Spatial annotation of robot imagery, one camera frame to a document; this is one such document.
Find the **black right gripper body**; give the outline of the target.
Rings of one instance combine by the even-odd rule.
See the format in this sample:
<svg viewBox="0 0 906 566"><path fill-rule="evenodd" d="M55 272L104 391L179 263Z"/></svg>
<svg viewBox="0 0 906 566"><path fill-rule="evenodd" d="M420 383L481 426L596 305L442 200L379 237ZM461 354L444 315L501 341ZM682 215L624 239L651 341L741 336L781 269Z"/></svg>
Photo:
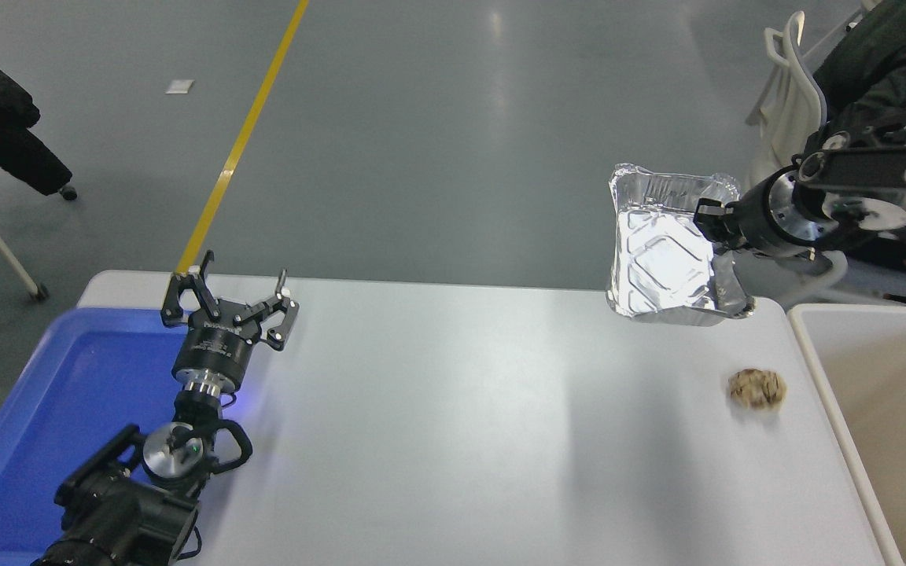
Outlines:
<svg viewBox="0 0 906 566"><path fill-rule="evenodd" d="M733 236L727 242L729 250L776 257L778 240L771 230L768 206L770 188L776 179L776 175L763 179L732 204Z"/></svg>

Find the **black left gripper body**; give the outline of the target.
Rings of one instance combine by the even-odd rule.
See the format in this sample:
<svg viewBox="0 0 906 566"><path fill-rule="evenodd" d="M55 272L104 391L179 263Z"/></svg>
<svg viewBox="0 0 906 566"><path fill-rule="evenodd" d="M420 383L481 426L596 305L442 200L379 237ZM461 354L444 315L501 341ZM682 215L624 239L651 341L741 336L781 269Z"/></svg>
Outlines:
<svg viewBox="0 0 906 566"><path fill-rule="evenodd" d="M187 384L194 377L213 377L222 389L240 389L261 325L234 325L232 314L212 320L203 311L193 312L187 325L186 339L172 366L174 379Z"/></svg>

